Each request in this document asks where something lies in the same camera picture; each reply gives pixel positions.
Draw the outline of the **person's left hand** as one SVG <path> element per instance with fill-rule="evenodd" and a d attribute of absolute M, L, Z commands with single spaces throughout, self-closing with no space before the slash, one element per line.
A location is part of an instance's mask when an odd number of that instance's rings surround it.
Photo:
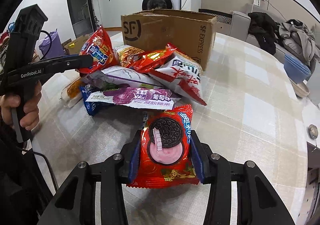
<path fill-rule="evenodd" d="M 41 99 L 42 85 L 38 81 L 33 97 L 27 102 L 23 103 L 23 111 L 25 116 L 20 120 L 20 126 L 26 130 L 31 131 L 40 121 L 38 103 Z M 1 119 L 6 125 L 14 127 L 11 109 L 19 107 L 21 99 L 18 95 L 9 94 L 1 96 Z"/>

